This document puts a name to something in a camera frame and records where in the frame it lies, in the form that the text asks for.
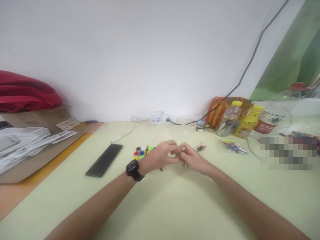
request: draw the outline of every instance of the person's left hand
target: person's left hand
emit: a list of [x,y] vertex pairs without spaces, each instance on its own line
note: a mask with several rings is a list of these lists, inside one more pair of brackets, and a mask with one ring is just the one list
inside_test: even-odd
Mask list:
[[144,176],[147,173],[166,165],[178,163],[178,157],[168,156],[168,153],[174,155],[176,152],[181,152],[176,141],[170,140],[159,143],[156,148],[152,149],[144,158],[139,160],[138,172]]

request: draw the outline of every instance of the hand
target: hand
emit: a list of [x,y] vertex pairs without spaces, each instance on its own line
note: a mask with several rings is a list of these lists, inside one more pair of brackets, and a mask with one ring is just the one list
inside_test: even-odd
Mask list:
[[185,163],[192,168],[193,170],[207,175],[210,172],[210,169],[213,167],[211,163],[205,160],[196,150],[194,150],[188,143],[184,142],[183,146],[185,150],[180,153],[180,158],[183,166]]
[[144,158],[139,161],[138,172],[144,176],[147,173],[162,168],[169,164],[179,162],[179,157],[169,157],[168,153],[174,155],[176,152],[181,152],[178,144],[174,140],[159,143],[152,149]]

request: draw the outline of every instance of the red bottle cap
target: red bottle cap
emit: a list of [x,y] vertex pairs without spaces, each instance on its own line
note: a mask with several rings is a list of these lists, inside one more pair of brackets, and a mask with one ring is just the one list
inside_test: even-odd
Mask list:
[[296,83],[292,83],[291,87],[289,87],[288,89],[290,89],[292,91],[302,91],[302,90],[305,90],[304,85],[305,85],[305,83],[296,82]]

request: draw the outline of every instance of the cardboard box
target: cardboard box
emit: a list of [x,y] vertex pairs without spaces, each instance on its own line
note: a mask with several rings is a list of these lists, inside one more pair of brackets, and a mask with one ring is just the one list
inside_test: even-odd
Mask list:
[[[14,127],[47,127],[52,134],[62,132],[56,124],[71,118],[66,105],[56,108],[21,113],[1,113],[1,116]],[[50,144],[35,156],[28,157],[18,165],[0,175],[0,184],[18,183],[29,177],[52,159],[58,156],[63,150],[80,138],[87,129],[87,124],[72,128],[77,134],[56,144]]]
[[85,123],[81,123],[80,125],[74,127],[72,131],[77,132],[77,134],[59,143],[50,144],[37,155],[28,157],[26,160],[4,172],[0,175],[0,184],[18,183],[29,177],[30,175],[47,165],[52,159],[54,159],[63,150],[65,150],[78,138],[80,138],[84,134],[86,129],[87,124]]
[[71,118],[66,105],[40,111],[0,113],[14,127],[46,127],[52,134],[61,132],[56,124]]

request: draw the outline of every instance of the window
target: window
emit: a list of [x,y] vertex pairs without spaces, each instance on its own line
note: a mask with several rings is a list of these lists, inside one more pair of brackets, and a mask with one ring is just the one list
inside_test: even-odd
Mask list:
[[308,0],[301,7],[283,41],[263,73],[250,100],[270,100],[303,82],[305,97],[320,98],[320,1]]

